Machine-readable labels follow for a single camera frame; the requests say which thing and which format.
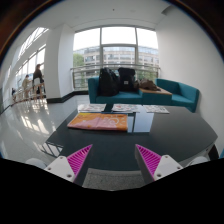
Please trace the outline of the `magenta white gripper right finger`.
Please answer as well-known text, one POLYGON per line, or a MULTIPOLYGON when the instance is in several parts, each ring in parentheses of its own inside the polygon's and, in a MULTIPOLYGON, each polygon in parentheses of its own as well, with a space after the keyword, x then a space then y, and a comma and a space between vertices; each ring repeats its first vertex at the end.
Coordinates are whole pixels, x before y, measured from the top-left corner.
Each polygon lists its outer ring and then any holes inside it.
POLYGON ((160 156, 138 144, 135 145, 135 158, 146 184, 182 169, 182 166, 169 155, 160 156))

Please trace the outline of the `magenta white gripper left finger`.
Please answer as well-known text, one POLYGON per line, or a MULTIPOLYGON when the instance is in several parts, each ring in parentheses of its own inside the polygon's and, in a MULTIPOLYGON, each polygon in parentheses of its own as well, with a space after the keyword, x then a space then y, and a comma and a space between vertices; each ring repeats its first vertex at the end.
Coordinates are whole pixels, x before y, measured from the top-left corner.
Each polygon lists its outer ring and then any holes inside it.
POLYGON ((72 183, 82 183, 87 172, 85 164, 91 148, 92 145, 88 145, 67 157, 59 156, 45 168, 45 171, 72 183))

